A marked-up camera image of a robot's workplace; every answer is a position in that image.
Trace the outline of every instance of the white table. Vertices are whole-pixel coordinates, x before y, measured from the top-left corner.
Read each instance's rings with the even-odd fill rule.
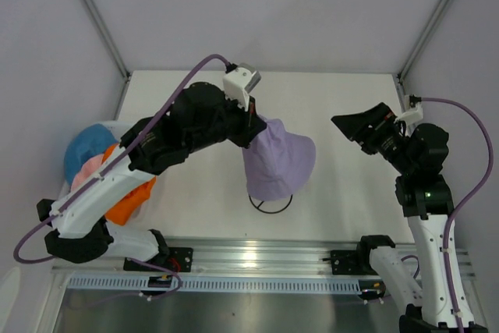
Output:
[[[135,71],[119,120],[134,123],[152,116],[185,74]],[[194,82],[221,87],[222,76],[222,71],[201,72]],[[258,113],[280,118],[288,131],[316,144],[313,174],[291,206],[276,215],[255,210],[248,201],[241,150],[226,141],[191,154],[158,178],[130,225],[178,237],[355,242],[362,235],[387,234],[397,243],[413,243],[395,198],[397,172],[380,155],[365,155],[331,122],[333,115],[362,112],[380,101],[399,114],[392,76],[262,73],[252,95]],[[262,208],[273,211],[286,203]]]

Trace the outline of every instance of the orange cloth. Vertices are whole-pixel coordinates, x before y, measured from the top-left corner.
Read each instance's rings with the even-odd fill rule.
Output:
[[[106,161],[109,156],[111,156],[112,151],[116,148],[117,144],[110,146],[106,152],[104,152],[104,157],[102,158],[102,163]],[[151,181],[146,182],[134,190],[130,191],[123,197],[113,208],[111,208],[105,215],[105,217],[118,225],[124,225],[132,216],[132,213],[146,200],[150,197],[150,191],[156,183],[156,177],[152,178]]]

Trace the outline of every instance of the purple cable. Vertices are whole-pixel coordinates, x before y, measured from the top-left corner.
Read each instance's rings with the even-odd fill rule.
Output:
[[[419,258],[416,256],[416,255],[407,255],[406,257],[403,257],[401,259],[402,263],[406,260],[409,260],[409,259],[414,259],[418,262],[418,268],[416,269],[416,272],[414,272],[414,278],[418,278],[419,276]]]
[[[485,171],[485,174],[483,175],[482,179],[476,184],[476,186],[459,202],[459,204],[455,207],[454,211],[452,214],[449,216],[447,222],[445,223],[445,229],[444,229],[444,244],[443,247],[445,250],[448,250],[449,248],[449,237],[451,234],[451,227],[452,223],[454,222],[456,216],[459,214],[463,206],[482,188],[482,186],[485,184],[485,182],[489,179],[490,174],[492,173],[492,168],[494,166],[494,148],[492,147],[492,140],[490,139],[489,133],[487,132],[487,129],[485,128],[485,125],[483,122],[478,118],[475,113],[466,106],[462,105],[461,103],[458,103],[457,101],[450,101],[448,99],[440,99],[440,98],[435,98],[435,97],[423,97],[421,99],[422,101],[432,101],[436,103],[445,103],[446,105],[454,105],[455,107],[460,108],[464,112],[466,112],[468,115],[470,115],[473,120],[475,120],[476,124],[482,131],[483,137],[485,138],[485,142],[487,143],[487,151],[488,151],[488,156],[489,156],[489,161],[487,164],[487,170]],[[451,258],[449,256],[449,253],[444,253],[444,263],[445,263],[445,274],[447,275],[447,283],[448,283],[448,288],[449,288],[449,293],[451,295],[451,301],[452,301],[452,309],[454,310],[455,314],[460,312],[459,309],[459,303],[458,303],[458,296],[456,295],[455,292],[455,286],[454,286],[454,281],[452,280],[452,269],[451,269]],[[464,326],[462,324],[462,319],[460,316],[456,315],[456,321],[458,323],[458,330],[459,333],[464,333]]]
[[[177,281],[178,281],[177,286],[174,287],[172,290],[168,290],[167,292],[163,292],[162,294],[159,294],[157,296],[148,296],[147,297],[147,301],[165,298],[166,296],[170,296],[174,292],[177,292],[182,287],[182,279],[180,278],[180,276],[179,276],[178,273],[176,273],[174,271],[170,271],[167,268],[158,267],[157,265],[148,264],[146,262],[143,262],[143,261],[140,261],[140,260],[137,260],[137,259],[130,259],[130,260],[134,261],[135,263],[137,263],[139,265],[142,265],[144,267],[153,268],[153,269],[156,269],[158,271],[164,272],[167,275],[171,275],[172,277],[176,278]],[[121,293],[116,294],[114,296],[108,296],[106,298],[99,299],[96,302],[88,303],[88,304],[86,304],[84,306],[81,306],[81,307],[73,307],[73,306],[70,306],[69,304],[67,305],[67,307],[70,310],[83,310],[83,309],[86,309],[86,308],[92,308],[92,307],[99,306],[102,303],[111,302],[112,300],[115,300],[115,299],[118,299],[118,298],[122,298],[123,296],[145,296],[145,295],[142,294],[141,292],[140,293],[137,293],[137,292],[121,292]]]
[[[209,55],[203,60],[201,60],[182,80],[182,82],[179,84],[179,86],[175,89],[173,94],[168,98],[166,103],[163,105],[163,107],[160,108],[158,112],[156,112],[156,115],[147,123],[147,125],[143,128],[143,130],[140,132],[140,134],[135,138],[135,140],[132,141],[132,143],[120,154],[116,159],[111,161],[107,167],[102,169],[101,171],[101,176],[105,176],[111,171],[116,164],[118,164],[126,155],[130,153],[130,151],[136,147],[137,144],[143,138],[146,136],[146,134],[149,133],[149,131],[153,128],[154,125],[160,120],[160,118],[168,112],[170,109],[170,106],[172,105],[173,101],[179,96],[180,92],[183,90],[183,88],[189,83],[189,81],[198,73],[208,62],[211,60],[218,59],[221,62],[224,63],[225,66],[229,66],[230,62],[224,58],[222,55],[219,54],[213,54]],[[78,189],[74,195],[72,195],[60,208],[59,208],[59,213],[64,212],[65,210],[68,209],[68,207],[76,200],[78,197],[85,193],[89,188],[92,187],[93,184],[96,183],[99,179],[91,179],[85,185],[83,185],[80,189]],[[49,216],[47,219],[43,220],[40,224],[35,226],[33,229],[31,229],[20,241],[17,243],[16,247],[14,248],[14,259],[21,263],[21,264],[39,264],[43,263],[48,260],[52,260],[55,257],[50,256],[50,257],[42,257],[40,259],[23,259],[20,255],[19,252],[21,251],[21,248],[24,246],[24,244],[30,239],[36,232],[38,232],[41,228],[49,224],[50,222],[54,221],[54,219],[57,218],[57,216]]]

